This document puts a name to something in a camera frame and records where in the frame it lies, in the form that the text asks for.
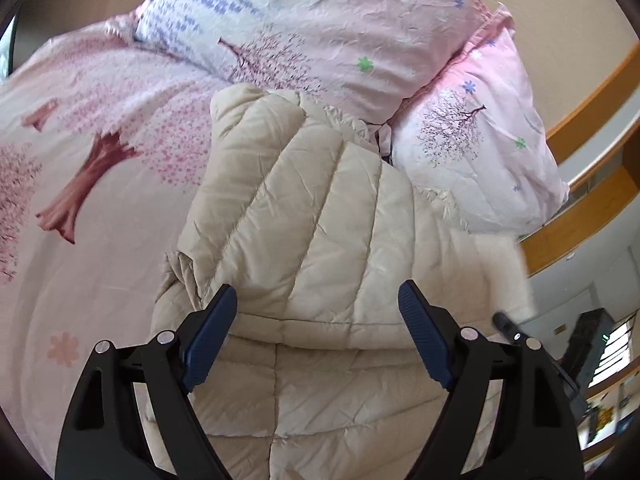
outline floral bedding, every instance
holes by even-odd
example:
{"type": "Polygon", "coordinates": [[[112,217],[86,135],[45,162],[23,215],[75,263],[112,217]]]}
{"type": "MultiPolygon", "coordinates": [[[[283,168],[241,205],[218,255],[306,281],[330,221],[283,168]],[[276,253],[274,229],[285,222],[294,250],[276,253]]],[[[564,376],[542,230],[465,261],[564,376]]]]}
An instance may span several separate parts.
{"type": "Polygon", "coordinates": [[[55,38],[0,85],[0,404],[50,473],[93,346],[148,337],[228,86],[114,30],[55,38]]]}
{"type": "Polygon", "coordinates": [[[473,233],[529,234],[569,193],[514,35],[513,17],[500,5],[389,121],[393,165],[414,186],[450,190],[473,233]]]}
{"type": "Polygon", "coordinates": [[[379,125],[481,23],[477,0],[148,0],[136,39],[379,125]]]}

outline pink bedsheet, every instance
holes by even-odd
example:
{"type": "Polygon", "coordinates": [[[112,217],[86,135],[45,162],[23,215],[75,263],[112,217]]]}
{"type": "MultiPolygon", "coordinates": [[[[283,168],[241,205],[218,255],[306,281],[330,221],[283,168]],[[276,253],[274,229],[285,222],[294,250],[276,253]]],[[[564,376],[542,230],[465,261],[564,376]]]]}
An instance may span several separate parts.
{"type": "Polygon", "coordinates": [[[50,473],[93,346],[148,338],[228,86],[107,30],[49,41],[0,86],[0,404],[50,473]]]}

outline blue gripper pad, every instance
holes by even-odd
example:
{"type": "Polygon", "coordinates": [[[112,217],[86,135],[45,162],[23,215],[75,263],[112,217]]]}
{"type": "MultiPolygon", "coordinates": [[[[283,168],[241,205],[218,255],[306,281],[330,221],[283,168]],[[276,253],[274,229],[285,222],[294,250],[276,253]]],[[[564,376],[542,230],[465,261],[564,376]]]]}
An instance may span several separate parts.
{"type": "Polygon", "coordinates": [[[220,352],[238,311],[236,291],[230,286],[222,294],[218,303],[208,308],[212,308],[212,312],[207,316],[184,354],[186,370],[182,377],[182,384],[188,392],[192,392],[198,384],[202,384],[207,379],[220,352]]]}
{"type": "Polygon", "coordinates": [[[431,379],[450,389],[454,377],[449,369],[449,349],[410,282],[404,282],[398,290],[398,307],[431,379]]]}

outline window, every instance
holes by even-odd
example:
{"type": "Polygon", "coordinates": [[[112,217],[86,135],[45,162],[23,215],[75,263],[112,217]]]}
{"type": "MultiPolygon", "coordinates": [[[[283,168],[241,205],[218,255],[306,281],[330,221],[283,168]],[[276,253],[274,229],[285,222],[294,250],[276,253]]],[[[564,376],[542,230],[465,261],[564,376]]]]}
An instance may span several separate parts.
{"type": "Polygon", "coordinates": [[[0,82],[9,75],[9,54],[15,18],[9,23],[6,32],[0,38],[0,82]]]}
{"type": "Polygon", "coordinates": [[[624,320],[609,336],[607,346],[600,358],[600,364],[596,368],[593,381],[589,386],[598,384],[604,379],[619,372],[631,362],[631,332],[636,322],[636,314],[632,314],[624,320]]]}

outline white pillowcase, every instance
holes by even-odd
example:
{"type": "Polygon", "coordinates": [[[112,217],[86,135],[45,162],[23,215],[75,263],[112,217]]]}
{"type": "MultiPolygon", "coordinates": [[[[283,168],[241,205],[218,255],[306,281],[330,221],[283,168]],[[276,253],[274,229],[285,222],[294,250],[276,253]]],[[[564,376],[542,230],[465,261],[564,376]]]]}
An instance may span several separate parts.
{"type": "Polygon", "coordinates": [[[451,190],[470,232],[528,234],[568,198],[513,35],[500,6],[390,121],[393,165],[451,190]]]}
{"type": "Polygon", "coordinates": [[[148,0],[136,39],[382,124],[481,23],[477,0],[148,0]]]}

